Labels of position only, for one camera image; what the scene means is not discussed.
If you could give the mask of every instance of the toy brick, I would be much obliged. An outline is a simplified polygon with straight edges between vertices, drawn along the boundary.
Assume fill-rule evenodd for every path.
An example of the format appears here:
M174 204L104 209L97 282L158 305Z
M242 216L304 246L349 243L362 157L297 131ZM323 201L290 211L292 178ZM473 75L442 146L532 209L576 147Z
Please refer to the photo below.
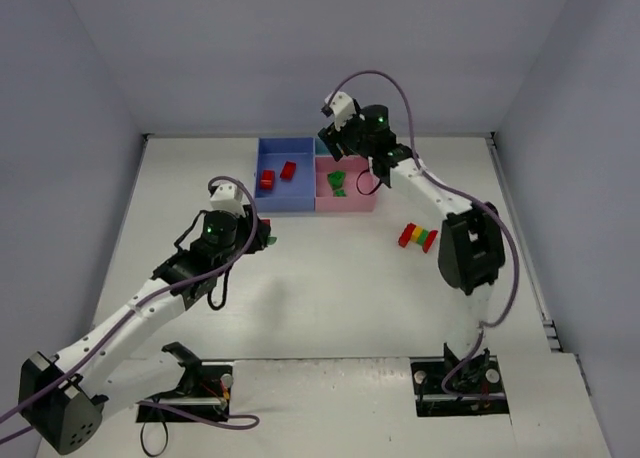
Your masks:
M260 177L260 188L263 190L273 190L273 182L276 179L276 172L273 170L264 170Z
M293 161L287 161L282 167L282 171L280 172L280 179L285 181L291 181L295 171L296 171L296 164Z
M424 245L424 242L427 241L427 236L429 236L429 232L427 230L422 230L416 243L419 244L420 246Z
M415 230L413 230L413 233L411 233L411 241L417 243L418 238L420 238L420 233L422 233L423 231L424 230L421 227L416 226Z
M422 251L424 251L425 253L429 251L429 248L431 248L431 245L433 245L433 242L436 241L437 236L438 236L438 230L431 230L429 232L429 235L427 236L427 239L422 245Z
M327 179L329 180L329 185L331 185L331 188L333 190L342 188L345 176L346 173L340 170L334 171L333 173L327 173Z
M411 234L413 233L413 230L415 230L415 229L416 229L416 225L414 225L413 223L409 223L405 227L404 231L400 235L400 238L398 238L398 244L402 248L405 248L407 246L407 244L409 243L409 240L411 239Z

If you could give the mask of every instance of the green block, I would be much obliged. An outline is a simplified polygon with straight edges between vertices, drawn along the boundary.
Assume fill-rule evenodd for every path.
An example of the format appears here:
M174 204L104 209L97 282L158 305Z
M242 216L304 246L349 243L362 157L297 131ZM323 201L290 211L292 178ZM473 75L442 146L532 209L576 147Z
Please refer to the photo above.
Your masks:
M331 189L333 190L337 190L339 188L342 188L342 185L344 184L344 177L347 174L344 171L334 171L333 173L327 173L327 179L329 180L329 185L331 186Z
M418 237L416 243L420 246L424 245L424 242L427 241L427 236L429 236L429 231L422 230L422 233L420 233L420 236Z

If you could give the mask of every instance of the gray wall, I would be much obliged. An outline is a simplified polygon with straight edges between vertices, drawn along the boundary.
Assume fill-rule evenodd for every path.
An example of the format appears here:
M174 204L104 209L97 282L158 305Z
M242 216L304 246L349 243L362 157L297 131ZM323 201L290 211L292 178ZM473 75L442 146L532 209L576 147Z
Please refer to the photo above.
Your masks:
M640 456L640 0L569 0L498 137L546 301Z
M383 69L421 131L493 131L566 0L71 0L145 132L310 132ZM400 100L379 78L349 88ZM394 117L402 131L404 117Z
M0 0L0 410L36 350L86 330L141 138L68 0ZM24 426L0 427L0 436ZM33 456L38 437L0 448Z

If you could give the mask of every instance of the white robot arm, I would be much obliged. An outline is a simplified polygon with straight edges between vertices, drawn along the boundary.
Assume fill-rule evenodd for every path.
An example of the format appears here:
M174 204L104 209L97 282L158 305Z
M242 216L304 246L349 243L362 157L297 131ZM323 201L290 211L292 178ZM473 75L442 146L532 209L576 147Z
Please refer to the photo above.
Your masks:
M398 144L389 128L389 111L383 105L361 108L342 91L330 94L322 109L334 122L318 136L336 161L347 155L366 158L373 175L391 190L405 196L430 217L441 219L438 267L451 287L456 321L444 343L445 363L453 369L461 360L474 358L483 350L481 323L487 320L488 302L498 270L505 263L498 225L483 210L458 195L444 191L425 178L442 183L414 156L411 148ZM495 212L490 203L486 205ZM483 361L470 363L480 367Z
M212 187L211 211L201 211L138 293L89 334L49 359L41 353L22 366L20 413L61 455L83 446L101 422L160 393L185 395L200 383L200 360L179 343L145 360L131 359L149 336L210 298L218 274L240 254L273 242L268 220L241 203L234 184ZM189 249L180 245L203 216L202 231ZM220 407L226 403L220 398Z

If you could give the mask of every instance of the screw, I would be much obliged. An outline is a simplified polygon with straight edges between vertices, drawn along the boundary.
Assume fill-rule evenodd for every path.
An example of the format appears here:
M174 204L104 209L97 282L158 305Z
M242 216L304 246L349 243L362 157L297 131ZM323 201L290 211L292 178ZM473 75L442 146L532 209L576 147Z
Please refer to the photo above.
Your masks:
M233 386L233 376L229 373L225 373L220 377L220 383L222 383L227 389L231 388Z
M492 385L495 385L496 383L500 382L500 373L498 373L498 370L494 370L493 368L488 369L487 372L484 374L484 377Z
M413 380L419 385L427 377L427 373L423 370L418 370L413 374Z

